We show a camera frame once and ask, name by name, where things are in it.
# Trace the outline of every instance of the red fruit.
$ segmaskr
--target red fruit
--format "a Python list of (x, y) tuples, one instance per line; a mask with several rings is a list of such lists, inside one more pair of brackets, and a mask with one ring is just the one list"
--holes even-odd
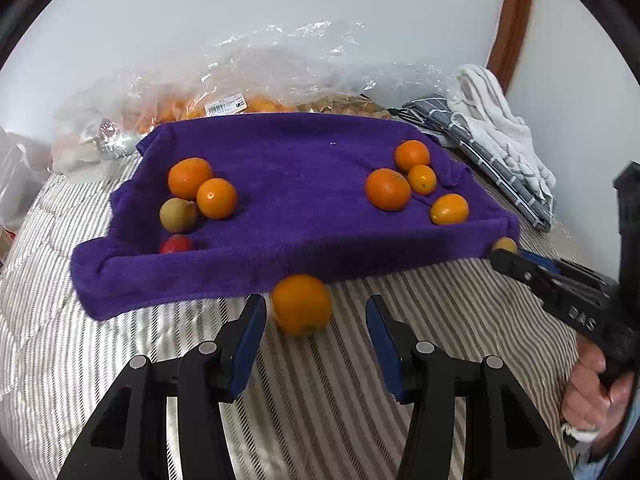
[(191, 251), (193, 243), (188, 236), (173, 235), (160, 247), (160, 254), (181, 253), (183, 251)]

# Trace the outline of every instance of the bed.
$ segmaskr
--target bed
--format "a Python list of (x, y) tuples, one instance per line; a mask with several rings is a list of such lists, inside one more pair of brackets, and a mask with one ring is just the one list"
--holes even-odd
[[(0, 432), (34, 480), (55, 478), (100, 398), (127, 361), (183, 355), (235, 319), (243, 298), (163, 304), (96, 322), (69, 277), (80, 242), (110, 222), (108, 197), (140, 156), (113, 164), (101, 182), (53, 176), (33, 204), (0, 276)], [(484, 176), (498, 202), (517, 212)], [(576, 260), (561, 225), (537, 232), (520, 216), (521, 245)], [(504, 358), (558, 441), (562, 391), (575, 361), (575, 335), (539, 309), (524, 286), (466, 259), (333, 283), (329, 329), (283, 336), (268, 321), (246, 391), (221, 404), (232, 463), (245, 479), (392, 479), (410, 421), (385, 390), (364, 321), (366, 299), (382, 294), (397, 319), (451, 356)], [(465, 409), (456, 401), (450, 478), (463, 467)], [(170, 477), (181, 478), (174, 402), (168, 403)]]

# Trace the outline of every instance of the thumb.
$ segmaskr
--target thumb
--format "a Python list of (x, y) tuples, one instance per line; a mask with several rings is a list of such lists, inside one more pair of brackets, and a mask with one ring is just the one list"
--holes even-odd
[(629, 371), (618, 378), (609, 389), (609, 399), (613, 405), (626, 406), (631, 398), (631, 389), (634, 385), (633, 371)]

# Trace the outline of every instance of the plastic bag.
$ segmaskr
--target plastic bag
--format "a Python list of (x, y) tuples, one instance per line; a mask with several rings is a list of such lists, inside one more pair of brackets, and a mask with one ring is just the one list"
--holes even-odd
[[(11, 237), (18, 231), (24, 216), (50, 176), (49, 150), (32, 139), (0, 128), (0, 231)], [(2, 234), (0, 261), (8, 249)]]
[(176, 120), (295, 111), (388, 118), (386, 107), (447, 92), (429, 64), (357, 62), (366, 51), (358, 42), (363, 28), (271, 26), (208, 47), (196, 60), (179, 60), (171, 75), (133, 72), (101, 81), (58, 113), (54, 170), (81, 181), (103, 178), (105, 161), (129, 155), (141, 136)]

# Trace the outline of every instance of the purple towel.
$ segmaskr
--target purple towel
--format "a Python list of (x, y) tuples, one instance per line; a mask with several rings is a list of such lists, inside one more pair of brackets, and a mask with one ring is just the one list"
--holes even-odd
[[(431, 151), (438, 188), (388, 213), (364, 193), (367, 175), (393, 168), (402, 141)], [(324, 282), (483, 256), (517, 218), (473, 180), (468, 167), (413, 126), (329, 114), (247, 114), (163, 124), (138, 145), (143, 160), (111, 195), (106, 237), (76, 247), (71, 276), (89, 316), (142, 306), (270, 290), (292, 273)], [(235, 214), (200, 219), (196, 250), (157, 254), (169, 234), (158, 219), (171, 197), (166, 178), (190, 156), (209, 161), (238, 190)], [(469, 203), (469, 220), (435, 226), (430, 205), (445, 193)]]

